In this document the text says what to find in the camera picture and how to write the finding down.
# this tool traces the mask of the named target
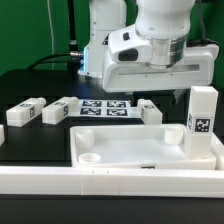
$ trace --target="rectangular white block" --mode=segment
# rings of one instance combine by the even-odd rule
[[[218,92],[213,87],[192,87],[185,134],[185,154],[209,158]]]
[[[6,111],[7,124],[10,126],[22,127],[40,115],[45,105],[46,100],[44,98],[30,98],[22,102]]]
[[[0,146],[5,141],[4,126],[0,125]]]
[[[78,104],[76,97],[63,97],[42,110],[42,121],[46,124],[57,124],[65,119]]]
[[[137,107],[146,125],[162,124],[163,114],[151,100],[140,99]]]

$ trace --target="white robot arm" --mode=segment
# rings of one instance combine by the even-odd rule
[[[109,33],[126,26],[124,0],[89,0],[90,41],[84,48],[83,67],[79,78],[102,84],[102,67],[108,48]]]
[[[195,0],[137,0],[134,25],[112,32],[103,66],[107,92],[185,89],[212,82],[216,45],[186,48]]]

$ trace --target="green backdrop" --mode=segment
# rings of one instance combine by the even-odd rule
[[[51,0],[56,52],[67,52],[69,45],[66,0]],[[82,49],[89,40],[89,0],[74,0],[77,41]],[[127,24],[132,24],[136,10],[130,0]],[[224,46],[224,1],[203,4],[207,37]],[[190,38],[200,37],[197,10],[191,13]],[[0,0],[0,75],[12,69],[23,69],[37,59],[51,54],[51,33],[47,0]],[[39,68],[51,69],[51,66]],[[65,69],[56,65],[56,69]],[[224,88],[224,54],[215,63],[214,83]]]

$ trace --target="table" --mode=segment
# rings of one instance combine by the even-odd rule
[[[214,132],[224,142],[224,92],[219,90]],[[65,71],[13,70],[0,77],[0,124],[6,141],[0,147],[0,165],[71,166],[69,128],[81,125],[141,124],[140,119],[66,118],[56,126],[42,124],[41,116],[23,128],[7,127],[5,111],[30,98],[50,104],[63,96],[80,99],[129,100],[108,94],[100,86],[77,80]],[[151,99],[163,113],[163,123],[185,124],[189,92],[177,105],[172,91],[136,93],[131,100]],[[7,223],[221,223],[223,199],[0,195],[0,221]]]

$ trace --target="white base platform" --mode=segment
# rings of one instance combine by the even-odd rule
[[[2,166],[0,194],[224,198],[224,146],[214,134],[211,149],[220,170]],[[73,148],[73,165],[75,157]]]

